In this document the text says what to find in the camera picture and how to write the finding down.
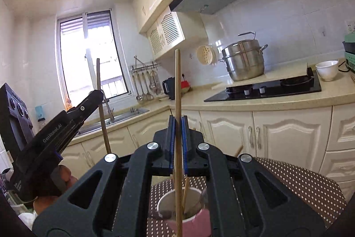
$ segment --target cutting board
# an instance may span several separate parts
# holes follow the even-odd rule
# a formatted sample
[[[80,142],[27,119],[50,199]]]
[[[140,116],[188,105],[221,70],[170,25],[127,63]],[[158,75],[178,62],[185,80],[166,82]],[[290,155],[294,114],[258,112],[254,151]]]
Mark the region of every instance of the cutting board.
[[[226,87],[244,86],[247,84],[264,83],[287,78],[305,76],[307,74],[306,62],[294,62],[283,65],[265,67],[263,75],[245,81],[234,82],[232,79],[212,87],[212,90],[224,90]]]

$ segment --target faucet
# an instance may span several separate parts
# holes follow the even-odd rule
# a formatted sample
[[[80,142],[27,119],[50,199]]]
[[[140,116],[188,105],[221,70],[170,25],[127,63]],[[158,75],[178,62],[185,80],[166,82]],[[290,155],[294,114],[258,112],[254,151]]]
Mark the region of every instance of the faucet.
[[[111,123],[113,123],[113,122],[115,121],[115,118],[114,118],[114,116],[113,116],[113,110],[114,110],[114,108],[113,108],[112,110],[110,109],[109,101],[106,99],[105,92],[104,92],[104,90],[101,90],[101,91],[102,91],[102,93],[104,94],[104,102],[105,102],[106,107],[107,107],[107,112],[108,112],[108,114],[109,114],[110,121],[111,121]]]

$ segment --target burner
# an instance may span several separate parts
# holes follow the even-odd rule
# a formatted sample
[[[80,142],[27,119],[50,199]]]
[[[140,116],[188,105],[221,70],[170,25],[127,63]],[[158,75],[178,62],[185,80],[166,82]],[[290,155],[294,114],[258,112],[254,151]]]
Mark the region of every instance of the burner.
[[[228,87],[226,88],[226,93],[227,94],[240,94],[240,93],[244,93],[245,90],[250,90],[253,87],[252,84],[247,84],[244,86],[238,86],[238,87]]]
[[[312,80],[314,80],[314,76],[301,76],[280,80],[280,84],[285,87],[294,87],[309,84]]]

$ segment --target window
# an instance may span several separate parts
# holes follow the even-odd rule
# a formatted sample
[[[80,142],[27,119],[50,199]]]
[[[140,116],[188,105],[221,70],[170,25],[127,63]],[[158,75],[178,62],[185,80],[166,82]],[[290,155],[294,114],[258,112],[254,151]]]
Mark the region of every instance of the window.
[[[58,31],[63,92],[73,106],[96,88],[97,58],[106,98],[128,93],[109,10],[58,20]]]

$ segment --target utensil rack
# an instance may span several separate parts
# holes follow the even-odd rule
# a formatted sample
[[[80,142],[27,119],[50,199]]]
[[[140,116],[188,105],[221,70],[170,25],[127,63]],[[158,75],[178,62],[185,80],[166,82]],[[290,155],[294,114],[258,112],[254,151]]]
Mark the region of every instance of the utensil rack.
[[[136,60],[135,65],[130,66],[130,72],[132,74],[136,73],[136,72],[141,72],[143,70],[148,70],[148,69],[157,69],[160,66],[160,63],[157,62],[142,62],[139,60],[139,58],[137,58],[137,56],[134,56],[134,59]]]

